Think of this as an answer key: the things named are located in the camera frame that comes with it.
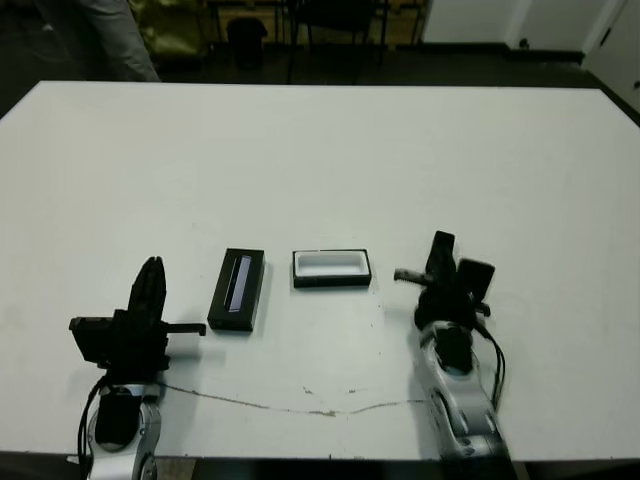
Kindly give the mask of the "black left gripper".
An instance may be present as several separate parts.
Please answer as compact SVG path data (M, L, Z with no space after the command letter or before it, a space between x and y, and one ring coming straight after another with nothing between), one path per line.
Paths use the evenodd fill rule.
M165 300L163 260L160 256L149 257L131 287L129 309L116 310L110 327L106 369L122 382L151 381L168 370L170 334L206 335L204 323L163 321Z

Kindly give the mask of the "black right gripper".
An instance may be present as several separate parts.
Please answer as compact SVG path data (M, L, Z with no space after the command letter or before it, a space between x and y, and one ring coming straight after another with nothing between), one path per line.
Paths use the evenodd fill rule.
M414 323L424 329L436 321L450 321L471 328L478 316L491 316L491 307L484 301L491 284L491 269L463 268L461 260L455 271L436 274L436 253L431 249L425 273L396 269L393 279L422 287L414 312Z

